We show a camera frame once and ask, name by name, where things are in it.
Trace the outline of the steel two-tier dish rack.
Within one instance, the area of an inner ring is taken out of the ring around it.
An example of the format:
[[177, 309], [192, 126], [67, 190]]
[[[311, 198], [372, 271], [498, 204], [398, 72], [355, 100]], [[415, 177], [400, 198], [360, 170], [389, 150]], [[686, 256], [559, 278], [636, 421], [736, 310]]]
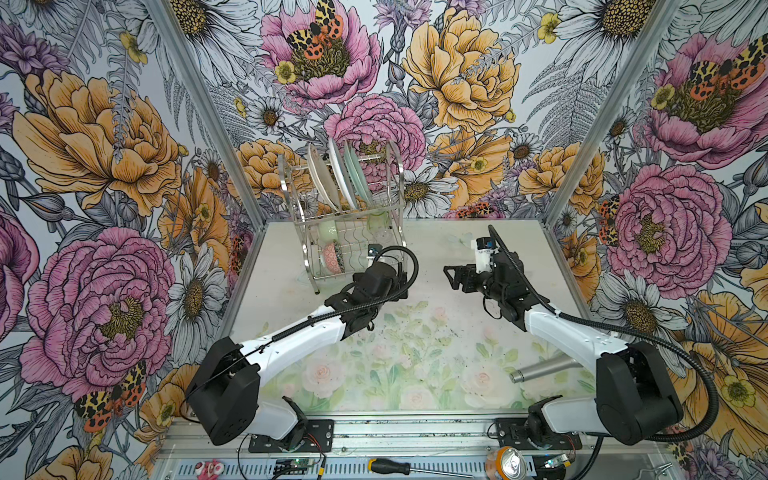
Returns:
[[[338, 188], [330, 164], [328, 142], [325, 148], [317, 150]], [[301, 160], [290, 162], [283, 154], [277, 157], [281, 191], [299, 238], [303, 267], [311, 289], [316, 294], [320, 292], [322, 282], [345, 279], [370, 266], [373, 260], [367, 258], [369, 244], [381, 244], [383, 248], [406, 245], [403, 233], [405, 169], [399, 149], [393, 142], [388, 141], [378, 153], [365, 155], [355, 149], [354, 151], [360, 158], [372, 193], [373, 204], [368, 207], [358, 196], [351, 182], [359, 208], [350, 210], [338, 188], [342, 209], [338, 213], [325, 203], [316, 189], [307, 164], [308, 148]], [[367, 216], [381, 211], [389, 213], [390, 228], [373, 234], [367, 228]], [[321, 260], [325, 245], [322, 245], [318, 239], [318, 224], [325, 220], [335, 220], [337, 223], [339, 233], [337, 242], [345, 267], [345, 272], [342, 274], [331, 274]]]

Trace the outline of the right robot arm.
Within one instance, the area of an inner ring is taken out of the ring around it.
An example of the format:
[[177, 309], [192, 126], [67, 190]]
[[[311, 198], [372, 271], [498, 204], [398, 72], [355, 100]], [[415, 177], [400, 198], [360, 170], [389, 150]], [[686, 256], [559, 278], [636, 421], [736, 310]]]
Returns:
[[520, 369], [525, 382], [573, 366], [596, 381], [588, 397], [551, 397], [529, 407], [525, 429], [538, 444], [555, 435], [588, 433], [612, 437], [624, 445], [656, 440], [682, 419], [682, 406], [659, 350], [647, 341], [629, 343], [563, 318], [560, 310], [533, 292], [523, 274], [508, 263], [480, 268], [446, 266], [450, 286], [494, 301], [503, 319], [559, 349], [563, 358]]

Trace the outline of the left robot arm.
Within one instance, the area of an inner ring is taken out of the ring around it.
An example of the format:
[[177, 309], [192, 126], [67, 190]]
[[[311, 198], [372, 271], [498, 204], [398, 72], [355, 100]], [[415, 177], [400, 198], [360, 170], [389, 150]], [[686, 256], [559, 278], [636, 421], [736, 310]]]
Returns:
[[270, 336], [241, 343], [224, 337], [210, 347], [185, 393], [185, 403], [210, 442], [222, 446], [241, 435], [265, 437], [293, 450], [308, 420], [289, 397], [261, 400], [264, 385], [317, 350], [370, 329], [380, 307], [407, 296], [418, 268], [376, 261], [306, 317]]

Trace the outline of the light green ceramic bowl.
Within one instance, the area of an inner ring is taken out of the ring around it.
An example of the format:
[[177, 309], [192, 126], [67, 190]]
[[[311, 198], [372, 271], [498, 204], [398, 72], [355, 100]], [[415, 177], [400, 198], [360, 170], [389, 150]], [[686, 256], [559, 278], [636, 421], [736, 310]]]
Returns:
[[322, 245], [338, 241], [339, 233], [335, 220], [325, 220], [318, 224], [318, 239]]

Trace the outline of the white patterned plate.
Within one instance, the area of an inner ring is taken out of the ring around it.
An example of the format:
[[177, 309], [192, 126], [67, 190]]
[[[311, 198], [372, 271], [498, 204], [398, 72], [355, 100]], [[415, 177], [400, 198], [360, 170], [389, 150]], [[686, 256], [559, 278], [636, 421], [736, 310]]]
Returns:
[[330, 164], [334, 172], [334, 176], [337, 181], [339, 191], [341, 192], [342, 196], [346, 200], [349, 206], [349, 209], [357, 210], [359, 208], [359, 205], [354, 195], [353, 186], [351, 185], [351, 179], [346, 170], [346, 167], [343, 165], [340, 150], [337, 144], [335, 143], [335, 141], [331, 137], [328, 138], [328, 154], [329, 154]]

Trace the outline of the grey metal cylinder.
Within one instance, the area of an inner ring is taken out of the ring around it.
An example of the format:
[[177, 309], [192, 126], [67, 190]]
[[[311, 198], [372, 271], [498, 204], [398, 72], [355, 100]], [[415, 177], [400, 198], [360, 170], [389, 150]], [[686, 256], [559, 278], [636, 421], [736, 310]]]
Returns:
[[548, 360], [540, 361], [514, 371], [510, 377], [513, 383], [524, 383], [548, 375], [556, 374], [561, 371], [580, 368], [581, 365], [573, 358], [567, 355], [560, 355]]

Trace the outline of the pale green plate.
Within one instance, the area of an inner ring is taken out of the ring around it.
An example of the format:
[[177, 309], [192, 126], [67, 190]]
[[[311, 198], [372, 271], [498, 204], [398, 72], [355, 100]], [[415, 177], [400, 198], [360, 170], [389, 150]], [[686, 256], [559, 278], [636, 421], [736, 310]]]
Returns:
[[348, 141], [344, 142], [344, 158], [348, 174], [358, 196], [370, 207], [373, 204], [372, 193], [368, 187], [360, 158]]

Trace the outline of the cream white plate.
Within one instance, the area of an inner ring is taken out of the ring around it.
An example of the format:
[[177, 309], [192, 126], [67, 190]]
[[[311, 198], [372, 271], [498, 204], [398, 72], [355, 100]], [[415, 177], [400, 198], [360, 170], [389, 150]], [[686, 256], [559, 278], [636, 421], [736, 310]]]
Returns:
[[310, 176], [326, 204], [336, 213], [341, 212], [341, 200], [336, 183], [322, 160], [321, 155], [313, 144], [307, 145], [307, 164]]

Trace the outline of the black yellow screwdriver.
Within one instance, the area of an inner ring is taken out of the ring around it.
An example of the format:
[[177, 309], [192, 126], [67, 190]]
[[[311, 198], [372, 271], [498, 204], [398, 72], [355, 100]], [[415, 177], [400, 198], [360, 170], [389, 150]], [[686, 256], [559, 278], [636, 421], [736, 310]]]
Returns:
[[430, 474], [434, 476], [461, 478], [461, 479], [474, 479], [474, 476], [466, 473], [455, 473], [449, 471], [441, 471], [434, 469], [424, 469], [414, 467], [408, 462], [399, 462], [389, 458], [373, 458], [367, 463], [368, 471], [379, 475], [393, 475], [399, 474], [404, 476], [410, 476], [413, 473], [418, 474]]

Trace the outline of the green circuit board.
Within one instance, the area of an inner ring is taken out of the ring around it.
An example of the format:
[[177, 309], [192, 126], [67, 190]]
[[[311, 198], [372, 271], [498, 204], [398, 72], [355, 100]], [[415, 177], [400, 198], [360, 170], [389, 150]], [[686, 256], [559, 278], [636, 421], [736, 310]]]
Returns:
[[303, 476], [309, 473], [313, 468], [319, 466], [320, 460], [310, 461], [307, 458], [284, 459], [275, 463], [272, 478], [277, 479], [281, 476], [299, 475]]

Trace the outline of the roll of tape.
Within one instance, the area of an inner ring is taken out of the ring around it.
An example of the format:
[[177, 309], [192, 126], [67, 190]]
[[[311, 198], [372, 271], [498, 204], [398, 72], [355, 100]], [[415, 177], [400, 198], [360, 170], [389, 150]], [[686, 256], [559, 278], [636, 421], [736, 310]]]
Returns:
[[490, 452], [484, 470], [490, 480], [522, 480], [528, 476], [527, 462], [523, 455], [509, 446]]

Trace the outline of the aluminium front rail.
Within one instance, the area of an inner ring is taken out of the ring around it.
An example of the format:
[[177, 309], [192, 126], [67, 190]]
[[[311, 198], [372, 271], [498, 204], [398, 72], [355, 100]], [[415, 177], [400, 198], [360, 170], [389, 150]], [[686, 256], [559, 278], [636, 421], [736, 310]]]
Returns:
[[[499, 445], [493, 421], [498, 412], [406, 412], [404, 414], [342, 412], [320, 414], [334, 422], [331, 455], [338, 458], [381, 456], [462, 456], [483, 454]], [[163, 460], [245, 459], [249, 435], [215, 446], [203, 428], [182, 421], [169, 430], [158, 457]]]

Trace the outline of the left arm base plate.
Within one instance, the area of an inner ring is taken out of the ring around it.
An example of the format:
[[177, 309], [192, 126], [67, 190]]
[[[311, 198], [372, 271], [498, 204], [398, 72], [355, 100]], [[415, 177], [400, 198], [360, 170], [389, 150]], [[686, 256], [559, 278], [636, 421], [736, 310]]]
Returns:
[[330, 419], [300, 421], [281, 440], [252, 435], [247, 451], [252, 454], [328, 453], [332, 450], [335, 422]]

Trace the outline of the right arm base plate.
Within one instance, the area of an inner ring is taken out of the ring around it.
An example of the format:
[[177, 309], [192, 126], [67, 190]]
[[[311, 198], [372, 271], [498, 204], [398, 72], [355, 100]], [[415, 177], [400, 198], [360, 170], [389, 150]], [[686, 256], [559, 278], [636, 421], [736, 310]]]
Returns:
[[518, 450], [579, 451], [583, 444], [577, 434], [553, 433], [545, 427], [530, 428], [523, 417], [502, 417], [493, 420], [486, 434], [500, 447]]

